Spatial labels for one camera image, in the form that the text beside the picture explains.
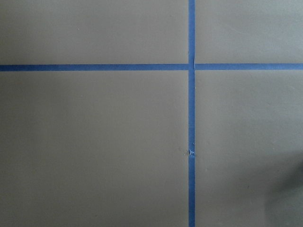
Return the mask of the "long blue tape strip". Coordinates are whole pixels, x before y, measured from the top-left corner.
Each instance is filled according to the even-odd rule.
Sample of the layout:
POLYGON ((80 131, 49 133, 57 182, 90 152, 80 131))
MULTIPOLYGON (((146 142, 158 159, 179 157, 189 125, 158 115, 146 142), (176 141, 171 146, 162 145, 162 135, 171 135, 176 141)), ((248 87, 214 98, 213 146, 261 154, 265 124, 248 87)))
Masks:
POLYGON ((195 12, 196 1, 188 1, 188 226, 195 226, 195 12))

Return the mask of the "crossing blue tape strip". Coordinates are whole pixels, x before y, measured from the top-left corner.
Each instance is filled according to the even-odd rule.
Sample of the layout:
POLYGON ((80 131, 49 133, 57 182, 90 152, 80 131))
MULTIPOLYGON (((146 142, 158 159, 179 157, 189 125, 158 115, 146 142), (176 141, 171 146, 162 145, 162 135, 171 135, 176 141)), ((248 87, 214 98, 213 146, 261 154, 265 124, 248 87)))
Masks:
POLYGON ((189 64, 25 64, 1 65, 1 71, 151 71, 151 70, 302 70, 301 63, 189 64))

